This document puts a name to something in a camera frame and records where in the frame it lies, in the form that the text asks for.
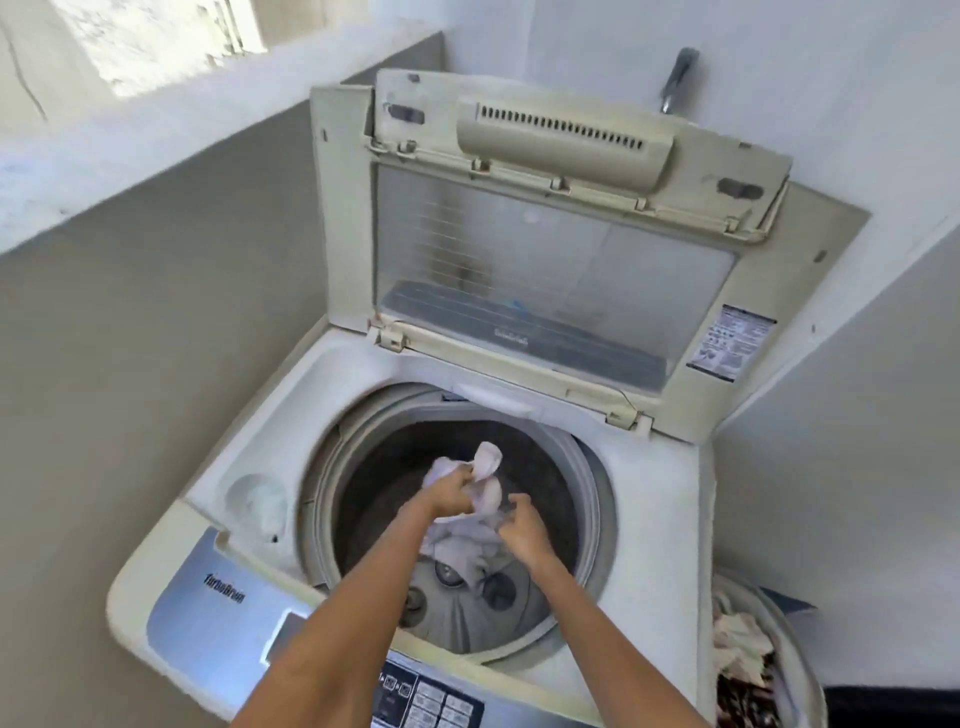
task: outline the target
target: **transparent lid window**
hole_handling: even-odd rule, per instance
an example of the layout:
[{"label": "transparent lid window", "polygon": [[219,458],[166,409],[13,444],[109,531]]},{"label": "transparent lid window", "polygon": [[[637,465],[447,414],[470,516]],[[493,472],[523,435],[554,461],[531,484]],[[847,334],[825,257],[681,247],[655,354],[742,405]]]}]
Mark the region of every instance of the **transparent lid window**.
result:
[{"label": "transparent lid window", "polygon": [[378,308],[551,369],[658,393],[727,251],[380,165]]}]

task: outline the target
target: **warning label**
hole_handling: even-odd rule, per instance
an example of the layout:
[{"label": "warning label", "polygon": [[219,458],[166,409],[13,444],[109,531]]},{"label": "warning label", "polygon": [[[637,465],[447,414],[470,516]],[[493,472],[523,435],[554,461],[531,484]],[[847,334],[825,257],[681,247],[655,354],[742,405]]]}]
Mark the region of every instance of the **warning label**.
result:
[{"label": "warning label", "polygon": [[776,324],[766,316],[725,305],[686,366],[736,381]]}]

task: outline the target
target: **top-load washing machine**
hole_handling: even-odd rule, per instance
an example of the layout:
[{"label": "top-load washing machine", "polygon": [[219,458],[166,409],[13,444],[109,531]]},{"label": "top-load washing machine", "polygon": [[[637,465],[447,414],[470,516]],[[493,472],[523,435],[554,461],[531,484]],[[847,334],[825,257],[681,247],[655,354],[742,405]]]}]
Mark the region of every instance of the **top-load washing machine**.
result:
[{"label": "top-load washing machine", "polygon": [[[114,635],[231,718],[434,458],[490,441],[711,715],[708,438],[866,213],[783,155],[499,79],[381,70],[311,108],[327,316],[117,576]],[[599,724],[510,558],[478,589],[421,560],[378,690],[393,728],[417,691],[464,728]]]}]

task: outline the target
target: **open lid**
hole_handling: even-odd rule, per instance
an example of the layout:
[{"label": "open lid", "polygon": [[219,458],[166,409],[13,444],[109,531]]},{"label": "open lid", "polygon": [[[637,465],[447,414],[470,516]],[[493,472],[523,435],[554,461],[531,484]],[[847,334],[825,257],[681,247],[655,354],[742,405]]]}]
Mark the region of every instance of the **open lid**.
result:
[{"label": "open lid", "polygon": [[867,219],[783,155],[499,79],[312,111],[331,323],[689,442]]}]

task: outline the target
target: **laundry basket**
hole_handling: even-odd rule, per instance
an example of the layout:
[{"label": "laundry basket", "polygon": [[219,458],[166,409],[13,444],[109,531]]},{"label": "laundry basket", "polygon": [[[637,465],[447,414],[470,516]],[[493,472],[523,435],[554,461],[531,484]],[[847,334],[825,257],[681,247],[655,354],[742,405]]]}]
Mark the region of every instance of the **laundry basket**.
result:
[{"label": "laundry basket", "polygon": [[827,700],[797,644],[786,615],[761,589],[727,570],[713,575],[713,591],[737,612],[756,618],[774,644],[774,694],[783,728],[827,728]]}]

